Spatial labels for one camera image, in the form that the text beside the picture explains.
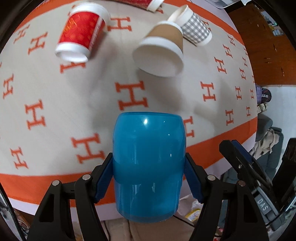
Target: red cup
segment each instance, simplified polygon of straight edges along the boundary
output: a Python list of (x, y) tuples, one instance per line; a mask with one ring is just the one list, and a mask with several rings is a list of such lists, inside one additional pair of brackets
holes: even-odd
[(151, 12), (155, 12), (164, 0), (115, 0), (117, 2), (126, 3), (135, 7), (143, 8)]
[(109, 12), (97, 3), (82, 3), (71, 11), (55, 54), (69, 62), (85, 63), (100, 32), (110, 22)]

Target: blue cup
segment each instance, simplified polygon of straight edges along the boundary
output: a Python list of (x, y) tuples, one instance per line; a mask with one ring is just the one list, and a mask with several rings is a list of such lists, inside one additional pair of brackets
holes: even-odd
[(185, 149), (182, 117), (154, 112), (120, 114), (113, 133), (118, 212), (141, 223), (171, 217), (178, 209)]

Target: silver bolt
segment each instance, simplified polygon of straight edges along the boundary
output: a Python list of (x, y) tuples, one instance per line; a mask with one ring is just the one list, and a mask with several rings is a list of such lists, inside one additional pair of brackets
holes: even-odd
[(85, 175), (82, 176), (82, 179), (85, 180), (85, 181), (90, 179), (90, 178), (91, 178), (90, 174), (85, 174)]
[(239, 185), (240, 185), (241, 187), (244, 187), (244, 186), (246, 185), (246, 183), (245, 183), (243, 180), (239, 180)]
[(54, 181), (52, 182), (52, 185), (53, 185), (53, 186), (57, 186), (57, 185), (59, 185), (59, 180), (54, 180)]
[(210, 181), (215, 181), (216, 180), (216, 177), (214, 175), (208, 175), (207, 178), (210, 180)]

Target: tablecloth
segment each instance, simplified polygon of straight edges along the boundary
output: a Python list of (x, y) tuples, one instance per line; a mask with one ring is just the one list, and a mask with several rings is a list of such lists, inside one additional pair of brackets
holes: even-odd
[[(0, 182), (15, 208), (34, 214), (53, 180), (72, 182), (101, 164), (112, 152), (113, 128), (122, 112), (180, 115), (187, 151), (216, 176), (230, 168), (218, 150), (222, 140), (237, 139), (249, 150), (254, 146), (254, 78), (231, 24), (186, 0), (165, 0), (156, 13), (99, 0), (112, 24), (91, 60), (74, 64), (58, 59), (54, 49), (79, 2), (43, 2), (0, 54)], [(174, 78), (137, 69), (131, 53), (139, 41), (184, 4), (200, 15), (212, 41), (196, 47), (184, 39), (184, 70)], [(184, 181), (181, 196), (188, 192)], [(114, 201), (112, 182), (97, 206), (102, 220), (120, 217)]]

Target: brown wooden cabinet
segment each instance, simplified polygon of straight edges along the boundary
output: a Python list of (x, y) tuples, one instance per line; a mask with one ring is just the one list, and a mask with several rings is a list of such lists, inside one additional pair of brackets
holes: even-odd
[(229, 13), (247, 49), (259, 85), (296, 85), (296, 51), (287, 36), (274, 36), (259, 10), (248, 4)]

